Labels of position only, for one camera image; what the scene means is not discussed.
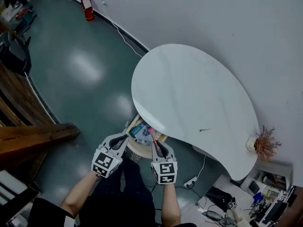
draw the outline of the fire extinguisher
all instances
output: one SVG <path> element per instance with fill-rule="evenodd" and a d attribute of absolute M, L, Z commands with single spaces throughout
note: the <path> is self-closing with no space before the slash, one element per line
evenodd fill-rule
<path fill-rule="evenodd" d="M 95 18 L 91 0 L 81 0 L 81 5 L 84 10 L 84 15 L 87 21 L 92 21 Z"/>

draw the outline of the kidney-shaped table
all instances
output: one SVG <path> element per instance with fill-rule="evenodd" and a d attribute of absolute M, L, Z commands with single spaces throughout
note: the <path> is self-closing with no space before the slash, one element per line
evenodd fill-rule
<path fill-rule="evenodd" d="M 244 178 L 255 165 L 257 156 L 245 147 L 259 131 L 251 101 L 205 52 L 181 44 L 149 51 L 135 68 L 132 96 L 151 127 L 211 155 L 232 179 Z"/>

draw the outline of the baseboard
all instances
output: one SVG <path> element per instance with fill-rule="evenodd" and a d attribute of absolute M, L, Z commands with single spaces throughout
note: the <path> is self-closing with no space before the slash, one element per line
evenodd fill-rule
<path fill-rule="evenodd" d="M 72 0 L 78 4 L 81 5 L 81 2 L 79 0 Z M 111 21 L 103 16 L 99 11 L 95 10 L 94 9 L 94 14 L 96 16 L 98 16 L 100 19 L 104 20 L 105 22 L 107 22 L 110 26 L 112 26 L 114 29 L 116 29 L 113 24 L 111 23 Z M 138 40 L 136 40 L 133 36 L 131 36 L 128 32 L 126 32 L 124 29 L 122 29 L 119 25 L 117 25 L 115 23 L 115 25 L 119 28 L 119 31 L 121 34 L 123 34 L 126 38 L 128 38 L 130 41 L 132 41 L 135 45 L 137 45 L 141 50 L 143 50 L 145 53 L 147 53 L 149 50 L 144 46 L 142 45 Z"/>
<path fill-rule="evenodd" d="M 55 115 L 53 114 L 53 112 L 49 109 L 49 107 L 47 106 L 47 104 L 45 103 L 45 101 L 42 99 L 42 97 L 40 96 L 37 88 L 35 87 L 30 75 L 27 75 L 27 80 L 29 82 L 29 84 L 31 85 L 34 93 L 36 94 L 36 96 L 38 97 L 38 100 L 40 101 L 40 103 L 43 105 L 44 109 L 46 110 L 47 114 L 52 118 L 52 120 L 54 121 L 54 123 L 60 123 L 59 120 L 55 117 Z"/>

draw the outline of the pink object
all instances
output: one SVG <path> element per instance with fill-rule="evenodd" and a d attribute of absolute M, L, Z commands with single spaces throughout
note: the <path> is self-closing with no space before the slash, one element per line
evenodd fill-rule
<path fill-rule="evenodd" d="M 155 140 L 155 138 L 154 138 L 154 136 L 153 136 L 154 129 L 153 129 L 152 127 L 150 127 L 150 128 L 148 129 L 148 131 L 151 133 L 151 137 L 152 137 L 153 143 L 154 143 L 155 146 L 158 148 L 158 150 L 160 150 L 160 147 L 158 146 L 158 144 L 157 144 L 157 142 L 156 142 L 156 140 Z"/>
<path fill-rule="evenodd" d="M 148 131 L 151 133 L 151 136 L 152 136 L 152 134 L 153 134 L 153 128 L 150 127 L 150 128 L 148 129 Z"/>

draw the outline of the forearm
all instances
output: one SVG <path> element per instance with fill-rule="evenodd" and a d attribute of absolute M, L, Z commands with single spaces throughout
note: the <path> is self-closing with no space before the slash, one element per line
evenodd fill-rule
<path fill-rule="evenodd" d="M 60 208 L 68 211 L 73 217 L 76 217 L 97 179 L 96 173 L 89 171 L 85 177 L 73 187 Z"/>
<path fill-rule="evenodd" d="M 231 210 L 232 215 L 233 215 L 233 219 L 236 221 L 236 223 L 240 222 L 242 220 L 242 218 L 239 218 L 237 212 L 235 210 Z"/>
<path fill-rule="evenodd" d="M 175 185 L 172 183 L 165 185 L 163 189 L 161 218 L 164 227 L 173 227 L 181 224 Z"/>

